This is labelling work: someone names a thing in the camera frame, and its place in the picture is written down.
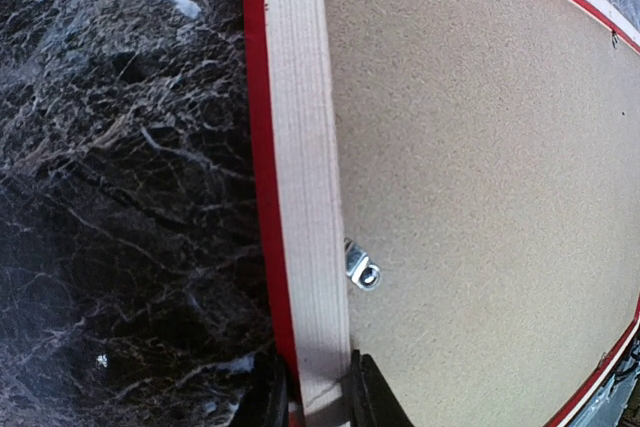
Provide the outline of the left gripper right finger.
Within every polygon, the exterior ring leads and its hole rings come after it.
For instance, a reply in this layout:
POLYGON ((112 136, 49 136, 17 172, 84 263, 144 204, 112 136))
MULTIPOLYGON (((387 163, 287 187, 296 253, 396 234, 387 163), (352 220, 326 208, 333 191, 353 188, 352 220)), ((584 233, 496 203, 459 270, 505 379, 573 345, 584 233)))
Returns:
POLYGON ((413 427, 373 357, 354 350, 349 373, 352 425, 413 427))

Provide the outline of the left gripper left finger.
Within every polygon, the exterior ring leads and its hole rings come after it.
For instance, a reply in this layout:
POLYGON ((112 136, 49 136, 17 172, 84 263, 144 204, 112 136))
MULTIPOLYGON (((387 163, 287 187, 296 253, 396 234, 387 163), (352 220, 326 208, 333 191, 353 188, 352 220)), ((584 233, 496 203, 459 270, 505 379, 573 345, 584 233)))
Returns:
POLYGON ((234 415, 239 427, 286 427, 289 425, 289 376, 281 355, 260 357, 253 382, 234 415))

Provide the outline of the red wooden picture frame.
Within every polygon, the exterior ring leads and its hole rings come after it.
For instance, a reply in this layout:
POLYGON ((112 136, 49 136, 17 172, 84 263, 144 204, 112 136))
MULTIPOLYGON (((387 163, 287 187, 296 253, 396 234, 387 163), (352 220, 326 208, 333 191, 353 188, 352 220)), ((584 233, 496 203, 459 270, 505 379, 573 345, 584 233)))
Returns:
POLYGON ((345 233, 326 0, 244 0, 244 13, 260 227, 293 419, 353 426, 349 294, 372 291, 381 272, 345 233))

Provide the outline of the brown cardboard backing board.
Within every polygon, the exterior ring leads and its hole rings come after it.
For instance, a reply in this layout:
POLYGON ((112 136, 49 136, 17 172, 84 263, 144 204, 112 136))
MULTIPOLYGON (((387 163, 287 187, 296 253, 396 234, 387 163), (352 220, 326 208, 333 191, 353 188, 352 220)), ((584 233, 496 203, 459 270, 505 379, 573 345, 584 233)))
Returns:
POLYGON ((417 426, 568 426, 639 333, 639 0, 326 0, 351 339, 417 426))

